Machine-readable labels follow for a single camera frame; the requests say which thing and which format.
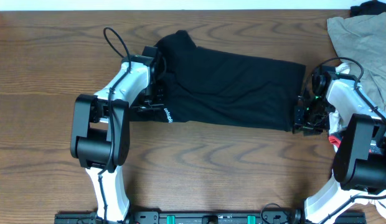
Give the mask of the black t-shirt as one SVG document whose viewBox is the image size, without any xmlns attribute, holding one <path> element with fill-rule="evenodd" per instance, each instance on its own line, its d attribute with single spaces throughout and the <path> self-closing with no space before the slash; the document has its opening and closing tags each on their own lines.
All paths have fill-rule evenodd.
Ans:
<svg viewBox="0 0 386 224">
<path fill-rule="evenodd" d="M 163 106 L 131 111 L 131 121 L 291 130 L 305 65 L 199 47 L 185 30 L 155 46 L 166 61 Z"/>
</svg>

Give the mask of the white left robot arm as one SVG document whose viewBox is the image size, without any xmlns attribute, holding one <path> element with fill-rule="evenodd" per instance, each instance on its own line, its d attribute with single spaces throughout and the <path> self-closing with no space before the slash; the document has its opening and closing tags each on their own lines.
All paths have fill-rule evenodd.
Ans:
<svg viewBox="0 0 386 224">
<path fill-rule="evenodd" d="M 130 145 L 129 111 L 139 97 L 143 98 L 141 109 L 151 107 L 151 88 L 165 71 L 162 56 L 125 57 L 109 84 L 75 100 L 70 153 L 93 184 L 98 203 L 93 223 L 126 220 L 129 199 L 122 166 Z"/>
</svg>

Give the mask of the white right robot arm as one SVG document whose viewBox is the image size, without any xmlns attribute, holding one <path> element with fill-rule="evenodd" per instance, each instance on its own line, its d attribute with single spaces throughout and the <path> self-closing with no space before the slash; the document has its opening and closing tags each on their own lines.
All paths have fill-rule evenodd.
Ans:
<svg viewBox="0 0 386 224">
<path fill-rule="evenodd" d="M 345 211 L 357 203 L 375 205 L 386 219 L 386 114 L 353 75 L 320 70 L 310 80 L 314 95 L 301 92 L 293 130 L 310 135 L 328 131 L 336 153 L 331 178 L 304 201 L 295 222 L 352 222 Z"/>
</svg>

